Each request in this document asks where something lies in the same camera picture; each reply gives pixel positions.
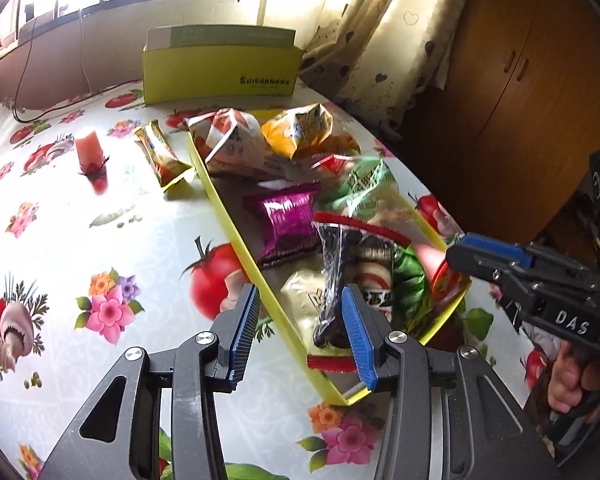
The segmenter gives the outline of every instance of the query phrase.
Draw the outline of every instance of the black wire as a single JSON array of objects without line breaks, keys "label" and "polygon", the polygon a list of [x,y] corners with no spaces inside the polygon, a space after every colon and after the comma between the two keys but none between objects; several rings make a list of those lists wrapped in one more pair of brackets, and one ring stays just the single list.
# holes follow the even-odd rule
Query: black wire
[{"label": "black wire", "polygon": [[16,87],[16,95],[13,98],[13,110],[11,113],[13,114],[13,118],[16,119],[19,123],[26,124],[27,121],[23,121],[18,117],[18,94],[20,93],[20,85],[22,85],[22,79],[24,78],[24,73],[27,71],[27,65],[29,64],[29,58],[31,57],[31,49],[33,48],[33,33],[36,30],[36,23],[38,22],[38,17],[36,16],[33,20],[33,25],[31,27],[31,39],[29,40],[29,53],[27,54],[27,59],[24,62],[24,67],[22,69],[22,74],[20,74],[20,81],[18,81],[18,86]]},{"label": "black wire", "polygon": [[96,93],[91,93],[88,97],[85,97],[83,99],[80,99],[78,101],[74,101],[73,103],[67,103],[65,105],[62,106],[57,106],[55,108],[49,108],[49,110],[46,110],[45,112],[42,112],[40,115],[34,117],[33,119],[28,119],[28,120],[23,120],[20,117],[18,117],[18,94],[20,93],[20,85],[22,85],[22,79],[24,78],[24,73],[27,71],[27,66],[29,65],[29,58],[31,57],[31,49],[33,48],[33,33],[36,30],[36,22],[38,20],[38,17],[36,16],[34,21],[33,21],[33,26],[31,27],[31,39],[29,40],[29,53],[27,54],[27,59],[24,62],[24,68],[22,69],[22,74],[20,75],[20,81],[18,81],[18,87],[16,88],[16,95],[13,98],[13,110],[11,111],[11,113],[13,114],[13,118],[18,121],[21,124],[31,124],[31,123],[35,123],[36,121],[40,120],[42,117],[44,117],[47,114],[50,114],[51,112],[56,112],[58,110],[64,110],[65,108],[69,108],[71,106],[77,105],[78,103],[81,103],[83,101],[86,101],[87,99],[91,99],[92,97],[95,97],[96,95],[100,95],[103,94],[104,92],[107,92],[109,90],[113,90],[114,88],[118,88],[122,85],[125,85],[127,83],[131,83],[132,81],[135,81],[135,79],[130,79],[129,81],[125,81],[122,83],[119,83],[117,85],[113,85],[109,88],[105,88],[103,90],[100,90],[99,92]]}]

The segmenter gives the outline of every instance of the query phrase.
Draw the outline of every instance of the black candy wrapper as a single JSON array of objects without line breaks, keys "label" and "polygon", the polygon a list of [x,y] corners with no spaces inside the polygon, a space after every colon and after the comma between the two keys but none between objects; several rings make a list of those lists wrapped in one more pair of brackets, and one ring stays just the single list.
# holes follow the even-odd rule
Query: black candy wrapper
[{"label": "black candy wrapper", "polygon": [[314,344],[349,348],[342,319],[342,290],[349,283],[360,287],[366,303],[391,321],[396,244],[408,246],[408,238],[389,229],[325,212],[314,215],[322,241],[324,301],[314,331]]}]

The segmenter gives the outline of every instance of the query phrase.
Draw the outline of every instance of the purple snack wrapper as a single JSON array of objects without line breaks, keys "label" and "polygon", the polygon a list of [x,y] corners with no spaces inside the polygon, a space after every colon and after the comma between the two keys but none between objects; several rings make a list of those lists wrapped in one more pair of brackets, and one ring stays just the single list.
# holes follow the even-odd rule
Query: purple snack wrapper
[{"label": "purple snack wrapper", "polygon": [[260,268],[308,257],[322,247],[312,225],[320,189],[320,182],[311,182],[243,197],[242,206],[263,225],[264,248],[257,259]]}]

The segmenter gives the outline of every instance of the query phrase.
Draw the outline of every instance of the human hand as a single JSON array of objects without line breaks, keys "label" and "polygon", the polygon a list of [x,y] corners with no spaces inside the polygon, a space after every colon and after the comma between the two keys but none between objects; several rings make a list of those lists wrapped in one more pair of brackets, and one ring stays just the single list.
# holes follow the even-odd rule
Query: human hand
[{"label": "human hand", "polygon": [[568,413],[582,400],[583,389],[600,390],[600,360],[591,362],[583,371],[573,356],[573,345],[565,341],[551,372],[549,406],[556,412]]}]

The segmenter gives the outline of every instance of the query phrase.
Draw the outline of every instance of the white curtain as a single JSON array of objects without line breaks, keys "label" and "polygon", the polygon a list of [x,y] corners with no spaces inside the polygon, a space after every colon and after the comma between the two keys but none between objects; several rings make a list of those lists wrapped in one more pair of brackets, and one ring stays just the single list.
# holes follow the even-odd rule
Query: white curtain
[{"label": "white curtain", "polygon": [[434,75],[444,87],[441,61],[464,1],[260,0],[257,23],[296,30],[305,83],[372,124],[397,128]]}]

